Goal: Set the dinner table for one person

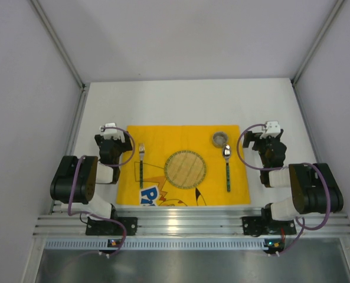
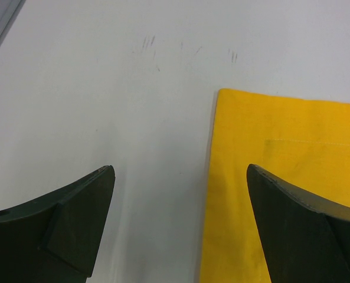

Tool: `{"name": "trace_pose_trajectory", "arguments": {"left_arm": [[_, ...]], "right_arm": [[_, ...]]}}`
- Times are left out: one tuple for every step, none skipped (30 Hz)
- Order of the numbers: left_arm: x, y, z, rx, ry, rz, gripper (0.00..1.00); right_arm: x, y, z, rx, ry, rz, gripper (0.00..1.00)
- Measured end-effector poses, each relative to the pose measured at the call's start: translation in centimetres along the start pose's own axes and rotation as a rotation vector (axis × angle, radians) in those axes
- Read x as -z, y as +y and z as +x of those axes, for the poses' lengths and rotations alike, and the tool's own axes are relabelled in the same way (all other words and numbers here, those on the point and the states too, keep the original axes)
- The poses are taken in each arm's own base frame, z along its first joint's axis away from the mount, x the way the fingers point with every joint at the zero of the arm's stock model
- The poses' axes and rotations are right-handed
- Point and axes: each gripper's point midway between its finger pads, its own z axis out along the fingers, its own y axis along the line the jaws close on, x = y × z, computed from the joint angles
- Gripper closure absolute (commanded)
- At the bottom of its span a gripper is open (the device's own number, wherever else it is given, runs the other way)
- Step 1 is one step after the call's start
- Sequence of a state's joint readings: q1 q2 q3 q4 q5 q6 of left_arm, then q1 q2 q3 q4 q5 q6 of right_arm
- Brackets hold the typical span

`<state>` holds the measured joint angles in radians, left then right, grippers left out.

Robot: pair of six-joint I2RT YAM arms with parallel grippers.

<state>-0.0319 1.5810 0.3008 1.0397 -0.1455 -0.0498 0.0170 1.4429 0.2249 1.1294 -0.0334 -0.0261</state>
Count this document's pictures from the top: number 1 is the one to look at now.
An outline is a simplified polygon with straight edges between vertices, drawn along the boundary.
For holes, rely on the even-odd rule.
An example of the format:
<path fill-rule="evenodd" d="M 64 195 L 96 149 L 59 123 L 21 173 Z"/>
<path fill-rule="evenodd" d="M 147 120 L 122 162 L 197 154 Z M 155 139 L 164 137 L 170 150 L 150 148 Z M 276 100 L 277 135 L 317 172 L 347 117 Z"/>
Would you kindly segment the round woven bamboo plate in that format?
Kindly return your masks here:
<path fill-rule="evenodd" d="M 192 189 L 205 179 L 207 165 L 198 153 L 181 150 L 168 157 L 164 173 L 172 186 L 179 189 Z"/>

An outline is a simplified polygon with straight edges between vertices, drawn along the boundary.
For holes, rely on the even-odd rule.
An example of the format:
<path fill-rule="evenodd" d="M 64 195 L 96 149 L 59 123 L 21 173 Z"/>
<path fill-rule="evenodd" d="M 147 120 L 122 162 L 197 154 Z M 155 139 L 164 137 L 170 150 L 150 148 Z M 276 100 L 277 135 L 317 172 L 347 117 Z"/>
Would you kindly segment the fork with green handle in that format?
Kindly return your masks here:
<path fill-rule="evenodd" d="M 140 188 L 143 189 L 143 159 L 145 156 L 145 145 L 143 143 L 139 144 L 139 184 Z"/>

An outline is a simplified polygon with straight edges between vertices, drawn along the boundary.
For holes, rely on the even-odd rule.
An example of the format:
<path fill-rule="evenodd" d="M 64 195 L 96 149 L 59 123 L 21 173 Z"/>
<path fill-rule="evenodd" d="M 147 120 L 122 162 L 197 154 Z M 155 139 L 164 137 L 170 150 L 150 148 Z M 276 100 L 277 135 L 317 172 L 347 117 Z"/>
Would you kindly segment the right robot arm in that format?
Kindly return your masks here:
<path fill-rule="evenodd" d="M 238 144 L 259 154 L 262 167 L 254 167 L 244 161 L 240 151 L 238 158 L 247 167 L 260 172 L 265 187 L 289 187 L 291 196 L 285 200 L 269 203 L 261 209 L 262 227 L 297 223 L 307 231 L 324 227 L 332 213 L 340 212 L 344 198 L 326 163 L 292 163 L 284 165 L 287 147 L 281 142 L 283 130 L 275 134 L 254 133 L 245 130 Z"/>

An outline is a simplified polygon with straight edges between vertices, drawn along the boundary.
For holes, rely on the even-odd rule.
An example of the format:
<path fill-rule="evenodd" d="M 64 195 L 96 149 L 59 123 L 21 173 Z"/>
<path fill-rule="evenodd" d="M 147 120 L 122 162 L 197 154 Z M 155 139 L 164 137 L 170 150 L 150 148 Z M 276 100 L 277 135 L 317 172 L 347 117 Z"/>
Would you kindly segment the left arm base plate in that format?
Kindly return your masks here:
<path fill-rule="evenodd" d="M 127 236 L 135 236 L 138 228 L 136 217 L 120 217 L 118 221 L 125 227 Z M 109 221 L 88 218 L 85 234 L 87 236 L 122 236 L 123 228 Z"/>

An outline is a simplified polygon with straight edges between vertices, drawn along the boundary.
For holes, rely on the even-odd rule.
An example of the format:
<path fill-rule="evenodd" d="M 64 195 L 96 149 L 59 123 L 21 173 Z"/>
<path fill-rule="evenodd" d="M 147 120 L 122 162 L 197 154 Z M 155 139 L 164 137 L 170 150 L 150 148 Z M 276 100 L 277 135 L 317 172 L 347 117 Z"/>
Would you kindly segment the spoon with green handle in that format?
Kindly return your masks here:
<path fill-rule="evenodd" d="M 231 181 L 230 181 L 230 157 L 231 157 L 231 147 L 226 144 L 223 149 L 223 158 L 225 160 L 225 170 L 226 170 L 226 188 L 227 192 L 231 192 Z"/>

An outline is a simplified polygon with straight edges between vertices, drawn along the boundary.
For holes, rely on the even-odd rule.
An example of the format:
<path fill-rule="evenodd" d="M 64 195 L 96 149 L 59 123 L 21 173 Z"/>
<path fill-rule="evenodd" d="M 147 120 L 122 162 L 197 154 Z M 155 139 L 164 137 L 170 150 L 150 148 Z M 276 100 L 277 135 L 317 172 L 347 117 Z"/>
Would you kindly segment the yellow pikachu placemat cloth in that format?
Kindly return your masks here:
<path fill-rule="evenodd" d="M 128 126 L 137 145 L 145 145 L 143 189 L 139 184 L 139 153 L 126 153 L 121 169 L 116 202 L 133 206 L 232 206 L 250 204 L 246 168 L 236 150 L 230 157 L 231 192 L 226 188 L 225 160 L 222 149 L 212 143 L 212 135 L 224 131 L 227 144 L 234 147 L 240 135 L 237 125 L 218 126 Z M 172 186 L 164 173 L 169 156 L 181 150 L 198 153 L 206 162 L 207 174 L 196 188 Z"/>

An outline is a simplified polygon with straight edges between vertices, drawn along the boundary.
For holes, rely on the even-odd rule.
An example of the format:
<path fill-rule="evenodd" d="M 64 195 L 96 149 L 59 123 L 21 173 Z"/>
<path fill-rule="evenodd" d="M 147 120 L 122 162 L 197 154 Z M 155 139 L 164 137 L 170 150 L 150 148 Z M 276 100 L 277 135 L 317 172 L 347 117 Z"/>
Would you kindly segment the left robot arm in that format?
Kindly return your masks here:
<path fill-rule="evenodd" d="M 99 156 L 63 156 L 50 185 L 52 200 L 67 206 L 70 216 L 85 214 L 96 221 L 119 220 L 113 204 L 96 193 L 97 185 L 116 184 L 122 153 L 134 151 L 128 132 L 94 136 Z"/>

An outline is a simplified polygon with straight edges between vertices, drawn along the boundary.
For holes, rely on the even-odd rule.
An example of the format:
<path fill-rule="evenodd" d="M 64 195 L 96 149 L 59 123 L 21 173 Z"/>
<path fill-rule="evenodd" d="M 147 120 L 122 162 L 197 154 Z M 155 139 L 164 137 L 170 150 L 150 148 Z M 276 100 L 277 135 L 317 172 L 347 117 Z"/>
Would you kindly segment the speckled ceramic cup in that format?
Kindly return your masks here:
<path fill-rule="evenodd" d="M 216 148 L 222 149 L 227 145 L 228 135 L 224 131 L 217 131 L 212 135 L 212 143 Z"/>

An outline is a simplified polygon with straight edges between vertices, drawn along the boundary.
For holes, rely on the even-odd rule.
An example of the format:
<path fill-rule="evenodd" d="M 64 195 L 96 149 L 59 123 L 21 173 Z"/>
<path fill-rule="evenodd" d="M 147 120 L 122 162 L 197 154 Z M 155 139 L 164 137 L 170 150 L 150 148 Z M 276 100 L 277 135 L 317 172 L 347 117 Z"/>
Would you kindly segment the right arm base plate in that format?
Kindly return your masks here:
<path fill-rule="evenodd" d="M 295 235 L 294 221 L 274 221 L 263 219 L 261 216 L 244 216 L 241 218 L 243 234 L 259 237 L 262 235 Z"/>

